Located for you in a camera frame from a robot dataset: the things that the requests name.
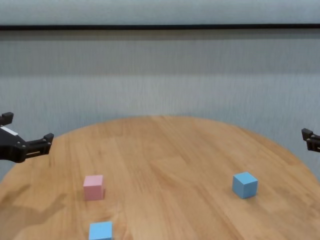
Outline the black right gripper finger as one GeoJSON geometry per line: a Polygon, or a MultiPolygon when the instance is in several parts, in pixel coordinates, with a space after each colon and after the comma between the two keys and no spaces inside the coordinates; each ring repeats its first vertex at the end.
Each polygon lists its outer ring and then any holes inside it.
{"type": "Polygon", "coordinates": [[[307,149],[313,152],[320,152],[320,136],[311,130],[303,128],[301,130],[302,139],[306,142],[307,149]]]}

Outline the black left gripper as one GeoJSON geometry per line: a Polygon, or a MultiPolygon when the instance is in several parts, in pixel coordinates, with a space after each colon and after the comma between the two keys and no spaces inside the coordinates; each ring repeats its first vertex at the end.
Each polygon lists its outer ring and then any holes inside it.
{"type": "MultiPolygon", "coordinates": [[[[14,117],[13,112],[6,112],[0,116],[0,125],[9,125],[14,117]]],[[[19,134],[5,126],[0,127],[0,159],[13,163],[22,163],[25,159],[48,155],[54,139],[53,133],[46,134],[43,138],[27,141],[25,150],[22,145],[24,140],[19,134]]]]}

